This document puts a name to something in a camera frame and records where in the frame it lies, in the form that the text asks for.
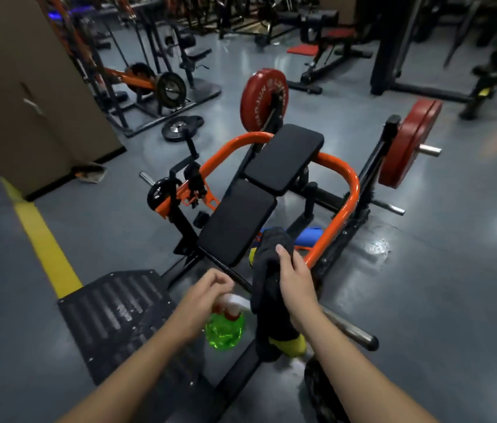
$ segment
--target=black bench pad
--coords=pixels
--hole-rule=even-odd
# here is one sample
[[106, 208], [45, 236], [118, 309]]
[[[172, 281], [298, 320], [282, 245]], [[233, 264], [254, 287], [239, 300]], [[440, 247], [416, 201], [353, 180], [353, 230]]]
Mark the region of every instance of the black bench pad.
[[245, 177], [274, 196], [283, 196], [323, 144], [319, 132], [284, 125], [248, 164]]
[[226, 266], [236, 266], [276, 203], [261, 188], [237, 180], [200, 232], [198, 246]]

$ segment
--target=red weight plate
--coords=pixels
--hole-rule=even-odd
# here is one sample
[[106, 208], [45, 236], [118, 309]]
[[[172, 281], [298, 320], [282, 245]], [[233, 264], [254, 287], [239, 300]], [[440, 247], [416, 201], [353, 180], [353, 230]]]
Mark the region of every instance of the red weight plate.
[[419, 99], [403, 123], [381, 166], [379, 184], [397, 188], [417, 158], [442, 109], [442, 101]]
[[284, 94], [282, 115], [285, 115], [289, 95], [283, 72], [263, 68], [248, 79], [240, 98], [240, 121], [247, 132], [262, 130], [270, 115], [272, 93], [277, 89]]

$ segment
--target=yellow object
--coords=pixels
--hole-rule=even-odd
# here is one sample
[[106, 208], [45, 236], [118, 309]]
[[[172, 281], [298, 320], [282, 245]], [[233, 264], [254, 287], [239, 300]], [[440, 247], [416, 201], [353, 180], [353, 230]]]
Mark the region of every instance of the yellow object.
[[41, 261], [41, 265], [49, 277], [49, 281], [53, 285], [57, 297], [65, 297], [82, 288], [80, 279], [76, 276], [76, 273], [66, 259], [61, 247], [58, 246], [53, 233], [50, 232], [35, 204], [24, 200], [19, 191], [5, 179], [0, 178], [0, 180], [4, 184], [9, 198], [12, 200], [13, 209], [16, 211], [21, 225], [29, 236], [35, 254], [37, 254], [37, 258]]
[[268, 341], [289, 357], [303, 356], [307, 348], [307, 345], [305, 344], [305, 337], [302, 334], [299, 334], [299, 337], [295, 340], [278, 341], [268, 337]]
[[256, 250], [258, 248], [252, 248], [250, 250], [250, 254], [248, 255], [248, 262], [250, 263], [250, 266], [252, 267], [252, 263], [254, 262], [254, 255], [256, 254]]

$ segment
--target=person's right hand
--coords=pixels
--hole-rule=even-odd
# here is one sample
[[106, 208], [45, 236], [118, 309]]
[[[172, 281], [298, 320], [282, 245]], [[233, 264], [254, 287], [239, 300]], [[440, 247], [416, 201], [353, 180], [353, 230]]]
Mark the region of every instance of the person's right hand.
[[296, 329], [301, 331], [304, 320], [310, 313], [317, 310], [321, 312], [311, 272], [299, 252], [294, 251], [293, 264], [291, 256], [283, 246], [277, 245], [276, 252], [280, 257], [282, 297], [293, 319], [292, 322]]

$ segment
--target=yellow tape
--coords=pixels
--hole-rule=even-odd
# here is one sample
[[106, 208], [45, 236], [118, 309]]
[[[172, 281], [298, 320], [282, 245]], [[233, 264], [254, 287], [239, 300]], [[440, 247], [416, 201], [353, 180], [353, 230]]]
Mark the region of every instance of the yellow tape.
[[37, 258], [41, 261], [45, 273], [49, 277], [50, 284], [53, 285], [58, 298], [80, 289], [82, 283], [76, 276], [72, 266], [66, 259], [64, 253], [50, 232], [41, 213], [31, 202], [27, 202], [21, 197], [18, 190], [0, 178], [4, 184], [5, 191], [12, 200], [13, 209], [16, 211], [21, 225], [29, 236]]

